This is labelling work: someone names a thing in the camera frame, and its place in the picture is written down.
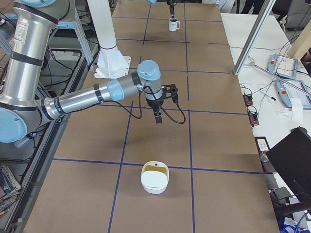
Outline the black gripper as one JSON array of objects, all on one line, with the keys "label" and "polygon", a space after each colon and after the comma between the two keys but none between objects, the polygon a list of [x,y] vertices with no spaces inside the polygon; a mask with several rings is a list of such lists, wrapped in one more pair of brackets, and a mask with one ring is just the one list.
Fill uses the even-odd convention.
[{"label": "black gripper", "polygon": [[154,113],[154,117],[155,117],[155,122],[157,124],[162,123],[162,116],[161,116],[161,110],[160,107],[163,104],[163,100],[158,99],[158,100],[149,100],[146,99],[147,104],[149,107],[153,108],[153,113]]},{"label": "black gripper", "polygon": [[174,5],[175,5],[175,0],[167,0],[167,4],[170,6],[169,9],[170,9],[170,15],[171,15],[171,18],[174,18]]}]

